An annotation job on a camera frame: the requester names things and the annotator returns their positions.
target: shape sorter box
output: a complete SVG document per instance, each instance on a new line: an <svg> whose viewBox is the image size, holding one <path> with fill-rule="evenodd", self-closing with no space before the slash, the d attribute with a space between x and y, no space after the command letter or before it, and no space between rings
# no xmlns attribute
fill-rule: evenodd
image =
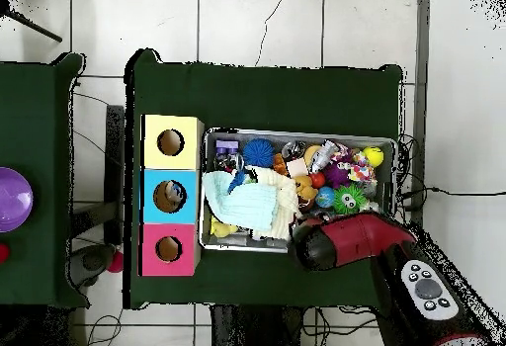
<svg viewBox="0 0 506 346"><path fill-rule="evenodd" d="M142 221L144 223L196 224L199 212L200 172L196 170L144 170ZM160 210L154 198L157 187L168 181L183 187L183 206L174 213Z"/></svg>
<svg viewBox="0 0 506 346"><path fill-rule="evenodd" d="M142 276L185 277L193 276L201 259L201 246L197 241L196 224L148 224L142 227ZM181 254L172 262L162 260L157 244L171 237L180 244Z"/></svg>
<svg viewBox="0 0 506 346"><path fill-rule="evenodd" d="M197 170L204 125L194 117L143 115L144 167Z"/></svg>

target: yellow cube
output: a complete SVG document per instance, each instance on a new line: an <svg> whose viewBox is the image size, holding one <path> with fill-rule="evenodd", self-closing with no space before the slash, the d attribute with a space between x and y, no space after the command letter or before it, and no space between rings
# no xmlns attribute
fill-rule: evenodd
<svg viewBox="0 0 506 346"><path fill-rule="evenodd" d="M194 117L143 115L144 167L197 170L204 124Z"/></svg>

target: blue ball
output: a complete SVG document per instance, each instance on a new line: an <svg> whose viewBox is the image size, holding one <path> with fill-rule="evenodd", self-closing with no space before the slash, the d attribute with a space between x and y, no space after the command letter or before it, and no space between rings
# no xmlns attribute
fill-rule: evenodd
<svg viewBox="0 0 506 346"><path fill-rule="evenodd" d="M334 190L329 186L323 186L318 190L314 201L319 207L331 208L334 205Z"/></svg>
<svg viewBox="0 0 506 346"><path fill-rule="evenodd" d="M242 156L247 166L272 167L274 147L268 139L255 138L244 145Z"/></svg>

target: purple bowl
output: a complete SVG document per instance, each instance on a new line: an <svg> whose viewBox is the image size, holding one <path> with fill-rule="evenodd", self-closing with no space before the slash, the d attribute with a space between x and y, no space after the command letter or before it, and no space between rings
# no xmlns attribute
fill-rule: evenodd
<svg viewBox="0 0 506 346"><path fill-rule="evenodd" d="M34 194L17 171L0 167L0 232L18 228L30 215Z"/></svg>

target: green table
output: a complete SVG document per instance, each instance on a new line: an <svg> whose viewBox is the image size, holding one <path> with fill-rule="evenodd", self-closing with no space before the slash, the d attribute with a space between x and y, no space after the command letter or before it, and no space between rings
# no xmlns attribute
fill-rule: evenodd
<svg viewBox="0 0 506 346"><path fill-rule="evenodd" d="M398 137L400 67L381 70L246 68L157 61L138 51L126 67L126 128L133 163L126 164L126 220L132 218L130 267L136 268L140 115L199 118L206 128L286 130ZM130 225L126 227L129 236ZM305 273L286 254L203 250L193 277L124 277L126 304L243 303L376 305L370 262Z"/></svg>
<svg viewBox="0 0 506 346"><path fill-rule="evenodd" d="M83 57L53 64L0 62L0 166L23 174L34 207L16 230L0 233L11 248L0 265L0 303L83 306L67 282L71 212L69 89Z"/></svg>

